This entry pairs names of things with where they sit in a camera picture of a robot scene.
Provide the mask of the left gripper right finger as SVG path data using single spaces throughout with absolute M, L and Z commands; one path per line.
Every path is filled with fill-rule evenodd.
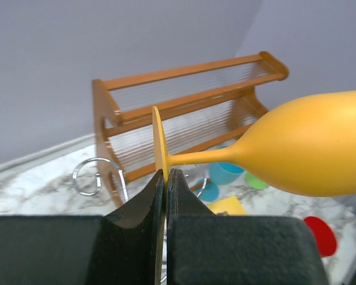
M 168 284 L 328 284 L 314 236 L 283 216 L 213 214 L 181 170 L 167 184 Z

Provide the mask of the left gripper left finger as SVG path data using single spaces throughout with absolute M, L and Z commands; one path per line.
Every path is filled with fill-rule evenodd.
M 105 216 L 0 216 L 0 284 L 159 284 L 163 188 Z

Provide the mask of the blue plastic wine glass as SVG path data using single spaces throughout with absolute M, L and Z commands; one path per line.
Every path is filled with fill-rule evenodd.
M 234 182 L 244 169 L 231 163 L 211 163 L 208 167 L 206 185 L 200 190 L 199 198 L 205 202 L 213 202 L 220 195 L 219 186 Z

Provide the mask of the green plastic wine glass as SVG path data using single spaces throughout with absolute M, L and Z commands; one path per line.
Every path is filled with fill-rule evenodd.
M 261 181 L 249 172 L 246 172 L 244 178 L 246 183 L 255 190 L 263 190 L 268 187 L 265 182 Z

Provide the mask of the orange plastic wine glass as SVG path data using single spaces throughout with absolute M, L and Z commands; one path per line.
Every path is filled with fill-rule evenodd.
M 263 115 L 233 145 L 171 155 L 160 112 L 152 109 L 155 168 L 236 164 L 282 191 L 307 197 L 356 194 L 356 90 L 315 94 Z

